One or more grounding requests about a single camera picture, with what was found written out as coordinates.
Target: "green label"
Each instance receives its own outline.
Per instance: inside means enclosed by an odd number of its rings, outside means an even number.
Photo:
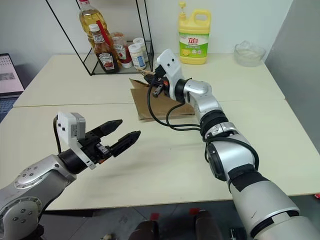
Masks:
[[[180,56],[204,58],[207,56],[209,34],[189,34],[179,32]]]

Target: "cardboard box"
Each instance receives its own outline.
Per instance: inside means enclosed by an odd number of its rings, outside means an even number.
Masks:
[[[134,79],[130,79],[130,81],[132,86],[134,87],[131,89],[131,94],[135,103],[136,110],[138,112],[139,120],[153,119],[149,113],[147,105],[147,93],[149,85]],[[152,93],[154,90],[156,90],[156,87],[152,88],[150,96],[152,111],[157,118],[165,119],[169,109],[178,105],[180,102],[177,102],[165,96],[163,92],[158,97],[153,97]],[[195,115],[193,107],[191,107],[189,104],[185,104],[175,109],[170,114],[170,118],[183,115]]]

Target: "white table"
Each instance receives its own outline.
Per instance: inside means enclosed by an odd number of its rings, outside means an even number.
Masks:
[[[244,67],[233,54],[209,54],[203,65],[182,64],[186,78],[211,84],[220,101],[283,100],[283,93],[261,64]],[[89,76],[76,55],[55,55],[30,83],[14,107],[133,103],[129,78],[140,74]]]
[[[285,100],[221,105],[258,152],[259,171],[266,178],[288,195],[320,192],[320,156]],[[198,132],[181,133],[154,121],[138,121],[134,104],[14,107],[0,124],[0,188],[25,167],[57,153],[52,120],[58,111],[79,112],[86,118],[87,131],[123,119],[118,130],[103,139],[105,145],[131,131],[142,133],[117,158],[79,174],[49,210],[231,199],[227,184],[215,179],[204,159],[205,145]],[[192,121],[193,116],[172,122]]]

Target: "yellow detergent bottle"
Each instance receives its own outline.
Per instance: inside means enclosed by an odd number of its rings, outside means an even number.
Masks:
[[[187,18],[184,8],[186,2],[179,2],[179,45],[180,61],[184,64],[204,64],[207,60],[211,13],[205,9],[195,9]],[[197,19],[205,15],[206,20]]]

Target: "clear plastic bowl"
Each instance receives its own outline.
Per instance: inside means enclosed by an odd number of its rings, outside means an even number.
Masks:
[[[245,67],[256,67],[261,64],[261,59],[266,54],[262,47],[254,45],[249,41],[243,41],[235,45],[234,58],[238,64]]]

